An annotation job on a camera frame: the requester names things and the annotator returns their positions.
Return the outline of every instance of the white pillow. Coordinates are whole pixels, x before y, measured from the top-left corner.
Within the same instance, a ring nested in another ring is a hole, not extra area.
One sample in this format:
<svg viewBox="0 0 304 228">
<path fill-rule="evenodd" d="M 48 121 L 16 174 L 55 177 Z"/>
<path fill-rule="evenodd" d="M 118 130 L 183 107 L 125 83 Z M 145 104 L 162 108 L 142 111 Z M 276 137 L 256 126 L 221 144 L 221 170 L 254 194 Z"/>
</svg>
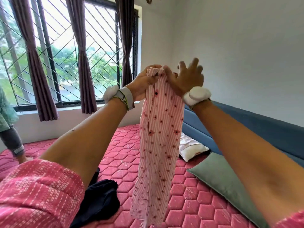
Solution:
<svg viewBox="0 0 304 228">
<path fill-rule="evenodd" d="M 208 147 L 198 141 L 195 141 L 184 133 L 181 134 L 179 155 L 185 160 L 185 162 L 188 162 L 191 158 L 208 150 Z"/>
</svg>

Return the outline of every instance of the sage green cushion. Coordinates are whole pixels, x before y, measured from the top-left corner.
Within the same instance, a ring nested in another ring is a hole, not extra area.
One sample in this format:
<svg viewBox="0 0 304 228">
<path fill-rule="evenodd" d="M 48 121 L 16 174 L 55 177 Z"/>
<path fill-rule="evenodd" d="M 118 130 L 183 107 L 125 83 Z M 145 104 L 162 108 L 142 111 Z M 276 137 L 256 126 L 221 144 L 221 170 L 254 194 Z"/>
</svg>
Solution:
<svg viewBox="0 0 304 228">
<path fill-rule="evenodd" d="M 222 155 L 211 153 L 204 161 L 187 171 L 221 194 L 257 227 L 270 228 Z"/>
</svg>

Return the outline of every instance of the pink quilted mattress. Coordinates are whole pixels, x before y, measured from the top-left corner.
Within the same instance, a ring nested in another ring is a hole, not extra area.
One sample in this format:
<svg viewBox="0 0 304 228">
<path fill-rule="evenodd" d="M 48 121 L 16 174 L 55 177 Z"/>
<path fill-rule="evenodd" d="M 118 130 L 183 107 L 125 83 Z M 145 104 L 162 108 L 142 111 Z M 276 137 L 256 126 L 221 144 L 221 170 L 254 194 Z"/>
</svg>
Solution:
<svg viewBox="0 0 304 228">
<path fill-rule="evenodd" d="M 26 154 L 40 156 L 56 139 L 25 144 Z M 186 169 L 206 158 L 195 157 L 186 163 L 176 162 L 175 176 L 171 185 L 170 201 L 161 228 L 254 228 L 255 226 L 240 214 L 222 196 L 197 180 Z M 139 125 L 120 127 L 101 161 L 99 180 L 113 179 L 119 187 L 119 211 L 108 221 L 93 222 L 85 228 L 138 228 L 140 222 L 133 219 L 129 210 L 139 164 Z M 8 150 L 0 154 L 0 180 L 17 165 Z"/>
</svg>

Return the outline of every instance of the blue headboard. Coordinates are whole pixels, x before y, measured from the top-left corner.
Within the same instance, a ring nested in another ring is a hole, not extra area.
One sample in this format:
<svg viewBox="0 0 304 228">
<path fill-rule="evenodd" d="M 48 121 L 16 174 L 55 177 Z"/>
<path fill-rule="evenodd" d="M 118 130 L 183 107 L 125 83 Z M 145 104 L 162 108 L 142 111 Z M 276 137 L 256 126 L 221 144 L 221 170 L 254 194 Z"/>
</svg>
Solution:
<svg viewBox="0 0 304 228">
<path fill-rule="evenodd" d="M 272 119 L 219 102 L 213 103 L 225 113 L 241 122 L 247 128 L 280 149 L 299 165 L 304 167 L 304 128 L 287 122 Z M 184 109 L 183 133 L 209 147 L 211 151 L 222 154 L 211 135 L 194 112 L 187 106 Z"/>
</svg>

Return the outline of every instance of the maroon curtain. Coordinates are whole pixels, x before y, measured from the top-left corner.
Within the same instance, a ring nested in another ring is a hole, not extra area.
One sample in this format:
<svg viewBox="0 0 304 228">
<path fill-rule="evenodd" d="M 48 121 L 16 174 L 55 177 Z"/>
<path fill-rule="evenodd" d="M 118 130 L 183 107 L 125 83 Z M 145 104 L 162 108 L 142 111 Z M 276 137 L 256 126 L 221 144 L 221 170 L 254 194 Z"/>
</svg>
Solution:
<svg viewBox="0 0 304 228">
<path fill-rule="evenodd" d="M 86 53 L 85 0 L 66 0 L 67 10 L 78 45 L 78 73 L 82 113 L 97 111 L 95 91 Z"/>
<path fill-rule="evenodd" d="M 13 13 L 25 41 L 29 74 L 32 81 L 40 121 L 58 119 L 55 103 L 47 83 L 47 78 L 36 51 L 36 42 L 33 28 L 32 15 L 28 0 L 10 0 Z"/>
<path fill-rule="evenodd" d="M 134 0 L 115 0 L 118 14 L 121 42 L 123 46 L 123 76 L 121 86 L 132 82 L 130 53 L 132 49 Z"/>
</svg>

